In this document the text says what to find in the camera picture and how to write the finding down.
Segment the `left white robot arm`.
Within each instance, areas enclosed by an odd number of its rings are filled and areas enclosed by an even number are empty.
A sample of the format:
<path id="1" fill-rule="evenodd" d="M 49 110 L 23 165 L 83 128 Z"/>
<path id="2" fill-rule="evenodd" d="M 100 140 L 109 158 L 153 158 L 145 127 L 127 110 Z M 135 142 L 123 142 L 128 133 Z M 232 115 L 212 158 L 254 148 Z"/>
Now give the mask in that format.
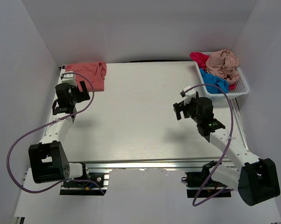
<path id="1" fill-rule="evenodd" d="M 48 126 L 44 137 L 38 144 L 28 149 L 30 165 L 35 183 L 54 182 L 68 179 L 89 179 L 86 165 L 70 163 L 62 143 L 68 130 L 73 125 L 76 115 L 75 105 L 90 99 L 84 81 L 78 86 L 61 83 L 55 87 L 57 99 L 52 105 L 52 119 L 55 122 Z"/>

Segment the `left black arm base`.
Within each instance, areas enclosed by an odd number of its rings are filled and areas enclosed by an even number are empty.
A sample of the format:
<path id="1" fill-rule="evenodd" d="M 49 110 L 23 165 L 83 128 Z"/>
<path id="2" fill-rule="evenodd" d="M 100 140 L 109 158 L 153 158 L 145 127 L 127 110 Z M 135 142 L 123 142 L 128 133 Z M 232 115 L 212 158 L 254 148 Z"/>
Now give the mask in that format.
<path id="1" fill-rule="evenodd" d="M 109 183 L 109 173 L 90 173 L 89 179 L 94 181 L 105 193 Z M 101 190 L 92 182 L 63 182 L 61 196 L 103 196 Z"/>

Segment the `blue t-shirt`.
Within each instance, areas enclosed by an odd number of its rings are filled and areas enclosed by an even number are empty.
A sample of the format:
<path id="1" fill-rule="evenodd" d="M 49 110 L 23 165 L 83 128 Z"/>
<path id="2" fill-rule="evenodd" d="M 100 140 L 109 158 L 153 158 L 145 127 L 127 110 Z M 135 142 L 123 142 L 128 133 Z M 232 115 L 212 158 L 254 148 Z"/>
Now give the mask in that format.
<path id="1" fill-rule="evenodd" d="M 199 71 L 201 73 L 201 76 L 202 76 L 205 84 L 211 84 L 211 85 L 217 86 L 220 89 L 222 89 L 224 93 L 228 93 L 229 83 L 226 80 L 221 79 L 220 77 L 214 76 L 212 74 L 206 73 L 203 69 L 199 69 Z M 213 87 L 213 86 L 207 85 L 206 89 L 210 94 L 221 94 L 222 93 L 222 91 L 220 91 L 218 88 Z"/>

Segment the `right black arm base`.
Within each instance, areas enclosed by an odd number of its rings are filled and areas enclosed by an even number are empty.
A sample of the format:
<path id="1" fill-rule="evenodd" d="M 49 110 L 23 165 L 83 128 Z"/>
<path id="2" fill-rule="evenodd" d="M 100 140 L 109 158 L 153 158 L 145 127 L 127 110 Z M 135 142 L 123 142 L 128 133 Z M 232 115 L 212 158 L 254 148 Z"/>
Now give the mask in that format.
<path id="1" fill-rule="evenodd" d="M 194 198 L 204 180 L 200 172 L 187 172 L 185 176 L 181 178 L 181 182 L 186 184 L 187 197 Z M 214 182 L 210 179 L 201 190 L 198 198 L 208 198 L 219 192 L 224 187 L 226 187 L 224 184 L 220 182 Z"/>

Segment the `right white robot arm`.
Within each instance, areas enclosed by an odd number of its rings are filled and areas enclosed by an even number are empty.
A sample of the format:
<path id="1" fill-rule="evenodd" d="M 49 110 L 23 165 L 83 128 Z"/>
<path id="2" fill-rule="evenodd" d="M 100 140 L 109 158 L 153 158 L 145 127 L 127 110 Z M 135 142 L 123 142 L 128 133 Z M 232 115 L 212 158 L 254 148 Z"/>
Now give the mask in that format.
<path id="1" fill-rule="evenodd" d="M 201 171 L 201 181 L 207 185 L 219 182 L 235 191 L 249 206 L 253 206 L 280 195 L 280 186 L 275 163 L 262 159 L 244 148 L 229 136 L 225 126 L 214 118 L 212 101 L 198 93 L 174 103 L 177 120 L 191 118 L 198 133 L 218 148 L 234 164 L 236 170 L 212 161 Z"/>

